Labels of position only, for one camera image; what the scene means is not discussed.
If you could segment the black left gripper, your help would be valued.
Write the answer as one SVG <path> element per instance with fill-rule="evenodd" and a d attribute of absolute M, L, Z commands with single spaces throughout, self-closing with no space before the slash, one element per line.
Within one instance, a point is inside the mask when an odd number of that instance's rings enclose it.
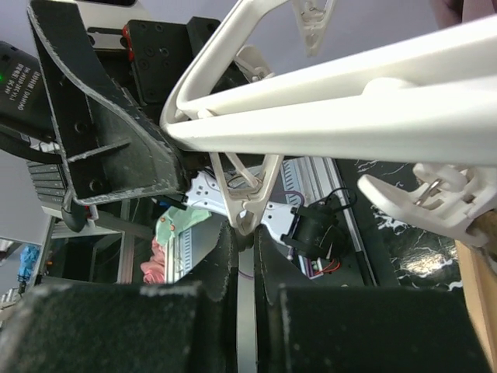
<path fill-rule="evenodd" d="M 27 15 L 75 201 L 185 193 L 190 177 L 180 151 L 120 86 L 141 105 L 163 104 L 221 22 L 132 19 L 86 33 L 74 3 L 31 1 Z"/>

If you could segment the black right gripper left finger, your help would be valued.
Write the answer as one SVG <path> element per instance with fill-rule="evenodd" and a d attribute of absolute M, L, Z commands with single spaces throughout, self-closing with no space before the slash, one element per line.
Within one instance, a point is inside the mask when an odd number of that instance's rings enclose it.
<path fill-rule="evenodd" d="M 238 247 L 215 247 L 174 284 L 34 287 L 1 334 L 3 372 L 235 372 Z"/>

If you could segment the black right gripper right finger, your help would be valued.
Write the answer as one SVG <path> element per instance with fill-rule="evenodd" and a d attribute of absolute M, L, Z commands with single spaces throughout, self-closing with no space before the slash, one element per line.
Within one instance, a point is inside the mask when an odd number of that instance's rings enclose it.
<path fill-rule="evenodd" d="M 254 234 L 260 372 L 488 372 L 464 304 L 445 291 L 315 284 Z"/>

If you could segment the wooden clothes rack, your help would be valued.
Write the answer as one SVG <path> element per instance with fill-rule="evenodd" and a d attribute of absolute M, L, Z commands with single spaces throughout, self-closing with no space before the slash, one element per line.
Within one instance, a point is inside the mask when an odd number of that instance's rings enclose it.
<path fill-rule="evenodd" d="M 488 243 L 482 248 L 456 241 L 468 314 L 493 371 L 496 371 L 496 211 L 474 221 Z"/>

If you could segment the white plastic clip hanger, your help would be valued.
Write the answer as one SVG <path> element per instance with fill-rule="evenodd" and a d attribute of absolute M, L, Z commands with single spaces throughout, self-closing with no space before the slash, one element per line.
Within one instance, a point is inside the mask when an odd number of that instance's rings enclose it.
<path fill-rule="evenodd" d="M 411 162 L 407 192 L 361 176 L 362 193 L 391 217 L 484 246 L 472 227 L 496 210 L 496 14 L 228 91 L 228 65 L 277 1 L 237 2 L 177 82 L 161 115 L 166 134 L 225 154 L 249 184 L 221 193 L 231 224 L 251 233 L 286 155 Z"/>

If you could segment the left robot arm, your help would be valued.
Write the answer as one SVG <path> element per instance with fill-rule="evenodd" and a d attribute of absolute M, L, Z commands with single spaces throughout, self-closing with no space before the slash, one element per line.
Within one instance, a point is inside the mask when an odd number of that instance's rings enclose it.
<path fill-rule="evenodd" d="M 207 155 L 179 149 L 159 117 L 219 21 L 158 21 L 138 2 L 30 1 L 26 13 L 35 54 L 1 44 L 1 130 L 56 148 L 1 146 L 34 164 L 39 198 L 88 206 L 184 194 Z"/>

